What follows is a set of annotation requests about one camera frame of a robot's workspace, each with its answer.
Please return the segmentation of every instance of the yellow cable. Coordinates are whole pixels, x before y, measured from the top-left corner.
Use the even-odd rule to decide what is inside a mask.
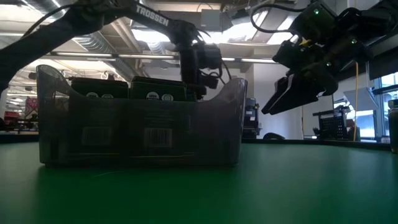
[[[302,128],[303,139],[304,139],[304,106],[301,106],[301,128]]]
[[[355,67],[356,67],[356,78],[355,78],[354,141],[356,140],[356,111],[358,109],[358,77],[359,77],[358,62],[355,63]]]

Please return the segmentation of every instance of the barcode label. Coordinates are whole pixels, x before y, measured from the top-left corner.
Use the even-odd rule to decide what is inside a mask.
[[[172,129],[146,128],[145,147],[172,147]]]
[[[88,146],[106,146],[111,144],[111,128],[85,127],[83,128],[81,143]]]

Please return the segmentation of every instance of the cable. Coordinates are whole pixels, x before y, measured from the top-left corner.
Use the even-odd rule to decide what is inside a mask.
[[[224,85],[226,84],[226,83],[224,82],[224,80],[222,79],[222,77],[221,77],[221,76],[223,75],[223,71],[222,71],[221,68],[218,69],[219,72],[210,72],[210,73],[206,73],[206,72],[204,72],[204,71],[202,71],[202,70],[200,70],[200,71],[201,71],[202,74],[204,74],[204,75],[206,75],[206,76],[209,76],[209,77],[218,78]]]
[[[47,13],[46,15],[44,15],[43,17],[41,17],[38,21],[36,21],[36,22],[25,32],[25,34],[24,34],[21,38],[24,38],[24,37],[26,37],[27,35],[29,35],[30,33],[32,33],[33,30],[34,30],[37,26],[39,26],[44,20],[48,19],[50,16],[54,15],[54,14],[57,13],[57,12],[60,12],[60,11],[63,10],[63,9],[67,9],[67,8],[69,8],[69,7],[74,7],[74,6],[76,6],[76,5],[74,5],[74,4],[64,5],[64,6],[61,6],[61,7],[57,8],[56,10],[53,10],[53,11]]]
[[[48,19],[50,16],[54,15],[54,14],[57,13],[57,12],[60,12],[60,11],[62,11],[62,10],[64,10],[64,9],[71,8],[71,7],[95,6],[95,5],[97,5],[97,4],[101,4],[102,2],[103,2],[103,0],[99,0],[97,3],[94,3],[94,4],[67,4],[67,5],[61,6],[61,7],[57,8],[57,9],[54,9],[53,11],[47,13],[46,15],[44,15],[43,17],[41,17],[38,21],[36,21],[36,22],[25,32],[25,34],[24,34],[21,38],[24,38],[24,37],[26,37],[27,35],[29,35],[30,33],[32,33],[33,30],[34,30],[37,26],[39,26],[44,20]]]
[[[213,7],[212,7],[211,5],[209,5],[207,2],[201,2],[201,3],[199,3],[199,5],[198,5],[198,7],[197,7],[197,12],[199,11],[199,7],[200,7],[203,3],[205,3],[206,5],[208,5],[208,6],[210,7],[210,9],[213,9]]]
[[[232,76],[231,76],[231,74],[230,74],[230,72],[229,72],[228,67],[226,66],[226,64],[225,64],[225,62],[224,62],[223,60],[221,60],[221,62],[223,63],[223,65],[224,65],[224,67],[225,67],[225,70],[226,70],[226,73],[228,74],[229,80],[231,81]]]
[[[252,24],[253,27],[256,28],[258,31],[260,31],[260,32],[265,32],[265,33],[268,33],[268,34],[275,34],[275,33],[278,33],[278,32],[290,32],[293,36],[296,35],[296,36],[298,37],[297,43],[296,43],[296,44],[300,44],[300,43],[303,41],[303,37],[302,37],[302,36],[300,35],[300,33],[297,32],[296,30],[293,30],[293,29],[286,29],[286,30],[267,30],[267,29],[263,29],[263,28],[257,26],[257,24],[256,24],[256,22],[254,21],[254,18],[253,18],[254,15],[256,15],[256,12],[259,11],[260,9],[264,9],[264,8],[267,8],[267,7],[274,7],[274,8],[281,9],[281,10],[285,10],[285,11],[289,11],[289,12],[302,12],[302,11],[304,11],[306,8],[304,8],[304,9],[292,9],[292,8],[285,7],[285,6],[280,6],[280,5],[277,5],[277,4],[261,4],[261,5],[259,5],[259,6],[256,6],[256,7],[253,9],[253,11],[252,11],[252,13],[251,13],[251,15],[250,15],[251,24]]]
[[[359,77],[358,62],[355,63],[355,67],[356,67],[356,78],[355,78],[354,141],[356,140],[356,111],[358,109],[358,77]]]

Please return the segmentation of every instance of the transparent plastic bin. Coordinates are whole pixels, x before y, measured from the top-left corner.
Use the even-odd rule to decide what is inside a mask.
[[[209,101],[90,98],[53,67],[37,67],[44,164],[235,165],[247,81]]]

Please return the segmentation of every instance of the green tabletop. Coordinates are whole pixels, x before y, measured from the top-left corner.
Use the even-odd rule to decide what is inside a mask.
[[[49,169],[1,144],[0,223],[398,223],[398,156],[243,144],[228,169]]]

